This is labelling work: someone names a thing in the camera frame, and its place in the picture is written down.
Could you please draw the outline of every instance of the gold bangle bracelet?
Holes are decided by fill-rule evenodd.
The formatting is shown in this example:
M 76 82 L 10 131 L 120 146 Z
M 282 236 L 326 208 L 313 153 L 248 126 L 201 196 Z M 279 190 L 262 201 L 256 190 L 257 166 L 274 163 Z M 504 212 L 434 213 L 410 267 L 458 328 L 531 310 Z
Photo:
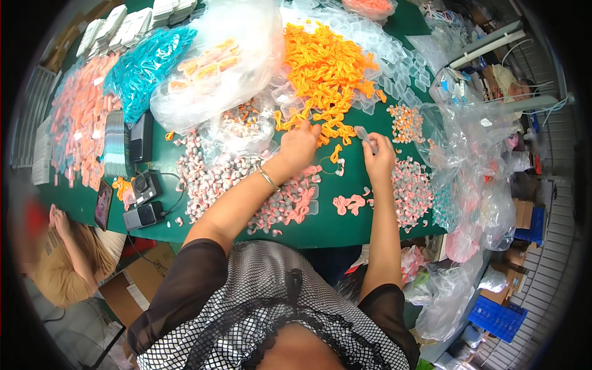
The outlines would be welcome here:
M 271 184 L 271 186 L 274 187 L 275 191 L 281 191 L 281 189 L 279 188 L 279 186 L 275 185 L 273 181 L 271 181 L 271 179 L 269 178 L 269 176 L 267 175 L 267 173 L 265 172 L 265 170 L 263 170 L 260 166 L 257 166 L 257 168 L 259 169 L 259 172 L 261 172 L 261 175 L 263 175 L 263 177 L 267 180 L 267 182 L 269 182 Z

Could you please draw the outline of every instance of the blue plastic crate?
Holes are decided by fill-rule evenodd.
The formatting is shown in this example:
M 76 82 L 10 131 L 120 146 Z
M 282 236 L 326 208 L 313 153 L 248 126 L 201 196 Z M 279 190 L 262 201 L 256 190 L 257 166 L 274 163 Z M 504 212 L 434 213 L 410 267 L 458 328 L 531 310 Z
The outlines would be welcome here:
M 530 229 L 516 229 L 514 239 L 535 242 L 538 245 L 543 243 L 543 228 L 545 225 L 545 209 L 534 207 L 530 220 Z
M 480 295 L 469 315 L 469 321 L 488 330 L 501 340 L 511 343 L 527 313 L 528 310 L 519 305 L 510 303 L 505 308 Z

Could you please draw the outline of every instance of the hand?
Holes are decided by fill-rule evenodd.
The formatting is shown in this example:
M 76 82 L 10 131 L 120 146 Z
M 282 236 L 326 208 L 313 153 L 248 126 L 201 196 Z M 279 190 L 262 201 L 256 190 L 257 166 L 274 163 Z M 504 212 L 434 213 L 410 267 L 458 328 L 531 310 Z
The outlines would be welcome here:
M 501 95 L 500 85 L 494 79 L 488 79 L 487 82 L 489 83 L 489 89 L 495 94 L 495 98 L 498 98 Z
M 282 136 L 279 153 L 265 163 L 263 169 L 279 185 L 305 169 L 317 150 L 317 139 L 321 134 L 321 125 L 311 126 L 310 121 L 302 121 Z
M 64 211 L 56 208 L 56 213 L 53 218 L 56 223 L 57 233 L 62 239 L 72 235 L 72 232 L 70 231 L 70 221 L 68 221 L 68 217 Z
M 52 206 L 49 208 L 49 227 L 55 227 L 56 226 L 56 205 L 52 204 Z
M 362 142 L 364 162 L 366 163 L 366 172 L 370 178 L 370 183 L 373 189 L 384 187 L 392 192 L 391 172 L 397 156 L 392 148 L 391 140 L 378 133 L 369 133 L 368 139 L 372 140 L 378 147 L 378 153 L 373 155 L 370 145 L 364 141 Z

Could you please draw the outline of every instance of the smartphone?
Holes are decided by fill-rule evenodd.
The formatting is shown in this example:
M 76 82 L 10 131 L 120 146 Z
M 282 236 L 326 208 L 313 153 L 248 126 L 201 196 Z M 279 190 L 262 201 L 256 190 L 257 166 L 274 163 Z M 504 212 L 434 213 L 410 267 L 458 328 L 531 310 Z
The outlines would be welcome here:
M 105 180 L 101 180 L 99 193 L 96 197 L 95 222 L 101 230 L 107 230 L 107 218 L 109 217 L 109 208 L 111 208 L 111 197 L 113 197 L 113 188 Z

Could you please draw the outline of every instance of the green work table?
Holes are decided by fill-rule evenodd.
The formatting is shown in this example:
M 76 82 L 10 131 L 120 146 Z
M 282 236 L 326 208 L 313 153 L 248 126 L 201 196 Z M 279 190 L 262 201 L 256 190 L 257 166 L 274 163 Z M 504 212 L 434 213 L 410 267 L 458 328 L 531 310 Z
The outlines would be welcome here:
M 128 1 L 128 11 L 137 11 L 145 7 L 152 6 L 152 1 Z M 423 20 L 419 9 L 407 2 L 401 1 L 397 7 L 395 14 L 389 18 L 384 30 L 398 38 L 406 48 L 413 49 L 411 44 L 407 41 L 404 35 L 429 34 L 429 29 Z M 77 49 L 78 44 L 74 43 L 70 50 Z M 412 80 L 412 87 L 416 95 L 423 102 L 432 102 L 427 93 L 422 93 L 415 88 Z M 374 115 L 367 115 L 361 110 L 350 109 L 345 114 L 344 124 L 351 126 L 364 126 L 368 132 L 378 132 L 392 138 L 392 118 L 386 109 L 389 105 L 395 105 L 397 102 L 388 96 L 387 102 L 378 102 L 375 107 Z M 276 132 L 274 140 L 279 144 L 281 136 L 284 132 Z M 185 146 L 177 147 L 172 141 L 165 141 L 166 132 L 158 125 L 154 124 L 153 132 L 153 148 L 152 148 L 152 162 L 150 169 L 158 172 L 176 173 L 175 161 L 180 155 L 184 154 Z M 341 138 L 331 139 L 328 145 L 319 148 L 312 164 L 317 165 L 319 160 L 323 157 L 330 156 L 336 144 L 342 143 Z M 411 144 L 395 144 L 396 148 L 402 150 L 398 154 L 399 159 L 406 159 L 407 156 L 413 157 L 421 164 L 424 164 L 420 158 L 415 145 Z M 337 175 L 326 175 L 321 173 L 321 182 L 319 183 L 318 203 L 319 210 L 316 215 L 306 216 L 301 224 L 295 221 L 284 225 L 278 223 L 274 225 L 274 229 L 281 230 L 282 235 L 272 237 L 272 233 L 263 233 L 262 230 L 257 230 L 253 235 L 248 235 L 246 230 L 243 230 L 237 240 L 250 239 L 268 239 L 285 244 L 293 248 L 314 248 L 314 247 L 339 247 L 354 244 L 365 244 L 370 240 L 370 230 L 372 223 L 372 208 L 368 205 L 359 209 L 358 216 L 354 216 L 351 212 L 341 216 L 337 214 L 337 208 L 333 205 L 333 198 L 343 195 L 346 198 L 353 194 L 362 195 L 363 188 L 370 186 L 370 181 L 366 174 L 361 141 L 357 138 L 352 138 L 352 144 L 343 147 L 343 151 L 339 156 L 345 159 L 345 172 L 343 177 Z M 329 160 L 323 161 L 324 170 L 326 172 L 333 172 L 337 165 L 334 165 Z M 140 170 L 147 168 L 146 164 L 138 166 Z M 41 199 L 49 206 L 55 203 L 59 208 L 65 210 L 70 217 L 78 222 L 95 225 L 94 209 L 96 203 L 96 192 L 90 188 L 84 187 L 81 183 L 80 173 L 77 173 L 74 187 L 68 187 L 68 181 L 63 176 L 59 176 L 58 186 L 53 184 L 53 168 L 50 169 L 50 183 L 38 186 L 41 192 Z M 170 175 L 157 175 L 158 180 L 163 188 L 163 194 L 156 197 L 155 201 L 161 201 L 165 210 L 169 209 L 179 198 L 181 193 L 175 191 L 177 179 Z M 112 178 L 105 178 L 107 183 L 112 183 Z M 162 240 L 167 242 L 180 243 L 185 239 L 187 232 L 191 225 L 189 224 L 189 216 L 185 215 L 187 201 L 189 196 L 184 193 L 183 198 L 179 204 L 166 216 L 164 222 L 159 222 L 154 226 L 148 226 L 142 229 L 134 230 L 130 234 L 133 236 L 144 237 L 147 239 Z M 124 212 L 123 203 L 113 196 L 111 202 L 111 209 L 109 211 L 109 218 L 107 229 L 119 233 L 125 233 L 126 230 L 123 224 L 122 213 Z M 175 223 L 177 217 L 182 217 L 184 224 L 179 227 Z M 428 226 L 423 227 L 423 220 L 428 221 Z M 167 227 L 167 221 L 170 221 L 170 228 Z M 423 218 L 419 220 L 419 225 L 411 229 L 409 234 L 401 229 L 401 239 L 409 239 L 412 237 L 424 236 L 428 234 L 443 234 L 444 229 L 432 226 L 432 211 L 430 210 Z

